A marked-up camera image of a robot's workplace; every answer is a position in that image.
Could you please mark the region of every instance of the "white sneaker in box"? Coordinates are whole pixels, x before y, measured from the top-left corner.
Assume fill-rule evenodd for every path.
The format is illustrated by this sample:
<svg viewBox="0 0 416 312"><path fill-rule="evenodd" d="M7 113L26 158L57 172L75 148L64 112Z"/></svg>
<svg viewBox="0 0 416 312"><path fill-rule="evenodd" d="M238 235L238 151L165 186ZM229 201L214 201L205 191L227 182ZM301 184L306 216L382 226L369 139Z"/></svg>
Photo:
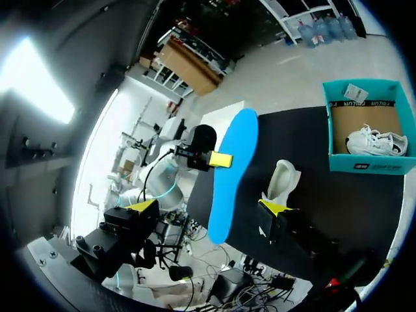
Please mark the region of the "white sneaker in box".
<svg viewBox="0 0 416 312"><path fill-rule="evenodd" d="M380 133L364 125L346 138L346 148L354 155L404 156L408 149L408 138L396 133Z"/></svg>

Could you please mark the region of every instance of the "water bottle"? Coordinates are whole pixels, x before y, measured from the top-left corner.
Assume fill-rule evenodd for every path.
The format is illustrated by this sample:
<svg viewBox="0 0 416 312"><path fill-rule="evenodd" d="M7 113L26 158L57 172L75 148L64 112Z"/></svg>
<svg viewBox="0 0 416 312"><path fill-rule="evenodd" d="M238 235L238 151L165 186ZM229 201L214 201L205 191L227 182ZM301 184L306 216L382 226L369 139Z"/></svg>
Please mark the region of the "water bottle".
<svg viewBox="0 0 416 312"><path fill-rule="evenodd" d="M315 36L315 32L313 28L309 25L304 25L302 21L299 21L300 26L298 27L298 31L302 40L305 42L307 47L314 48L318 45L318 39Z"/></svg>
<svg viewBox="0 0 416 312"><path fill-rule="evenodd" d="M341 26L342 30L344 31L345 38L348 40L355 40L357 39L357 33L352 25L351 20L348 18L348 16L343 16L342 13L340 13L339 17L339 25Z"/></svg>
<svg viewBox="0 0 416 312"><path fill-rule="evenodd" d="M332 42L328 26L322 18L314 19L313 30L315 31L315 35L317 36L319 42L322 42L323 44L330 44Z"/></svg>
<svg viewBox="0 0 416 312"><path fill-rule="evenodd" d="M341 28L341 25L339 24L338 19L333 18L328 14L328 16L325 18L325 23L328 26L328 29L330 30L332 38L338 41L344 41L344 32Z"/></svg>

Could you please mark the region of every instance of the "shoe insole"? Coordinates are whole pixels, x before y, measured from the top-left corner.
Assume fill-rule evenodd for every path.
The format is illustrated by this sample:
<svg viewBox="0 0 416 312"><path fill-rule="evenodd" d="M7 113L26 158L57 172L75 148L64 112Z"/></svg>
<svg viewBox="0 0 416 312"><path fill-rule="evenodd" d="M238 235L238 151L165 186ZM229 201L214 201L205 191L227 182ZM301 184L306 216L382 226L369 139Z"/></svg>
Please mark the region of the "shoe insole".
<svg viewBox="0 0 416 312"><path fill-rule="evenodd" d="M233 156L231 167L214 169L213 204L209 215L208 235L214 244L226 241L233 222L235 198L247 167L257 147L259 124L252 109L241 110L224 136L219 153Z"/></svg>

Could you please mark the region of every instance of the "black tabletop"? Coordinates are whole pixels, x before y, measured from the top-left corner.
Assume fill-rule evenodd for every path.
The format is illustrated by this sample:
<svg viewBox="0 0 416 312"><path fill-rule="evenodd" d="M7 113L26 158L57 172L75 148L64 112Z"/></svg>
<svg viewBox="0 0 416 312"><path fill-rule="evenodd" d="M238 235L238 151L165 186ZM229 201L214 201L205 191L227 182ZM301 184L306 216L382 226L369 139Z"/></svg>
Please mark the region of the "black tabletop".
<svg viewBox="0 0 416 312"><path fill-rule="evenodd" d="M313 107L259 116L259 141L240 182L227 243L258 261L298 278L318 278L296 246L277 251L259 235L255 210L279 159L302 172L288 207L304 211L318 229L339 239L341 251L370 248L383 259L400 217L403 176L330 172L326 109ZM213 170L200 172L188 200L190 216L208 226Z"/></svg>

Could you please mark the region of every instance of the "shoe box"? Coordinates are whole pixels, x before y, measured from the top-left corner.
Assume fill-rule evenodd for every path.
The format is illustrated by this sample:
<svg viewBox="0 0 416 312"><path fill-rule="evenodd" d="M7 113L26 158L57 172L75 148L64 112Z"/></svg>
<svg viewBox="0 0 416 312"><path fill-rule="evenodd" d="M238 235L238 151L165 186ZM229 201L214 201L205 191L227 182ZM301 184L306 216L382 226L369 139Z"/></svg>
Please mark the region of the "shoe box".
<svg viewBox="0 0 416 312"><path fill-rule="evenodd" d="M329 130L330 170L362 174L404 175L416 166L416 125L398 81L351 79L323 84ZM364 124L381 133L406 135L405 156L351 155L346 138Z"/></svg>

